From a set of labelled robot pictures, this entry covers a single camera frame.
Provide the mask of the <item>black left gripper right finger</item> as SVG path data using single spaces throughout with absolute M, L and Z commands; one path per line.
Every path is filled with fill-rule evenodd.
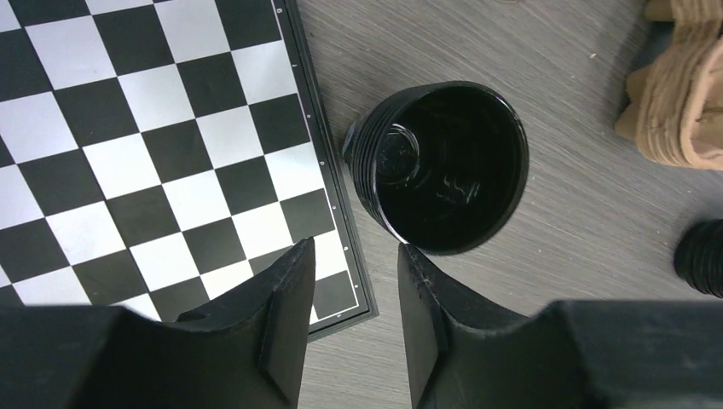
M 398 290 L 415 408 L 719 408 L 720 302 L 490 301 L 411 245 Z

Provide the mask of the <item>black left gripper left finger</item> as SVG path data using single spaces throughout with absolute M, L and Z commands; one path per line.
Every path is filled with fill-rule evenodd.
M 4 307 L 4 408 L 294 408 L 315 242 L 173 322 L 122 307 Z

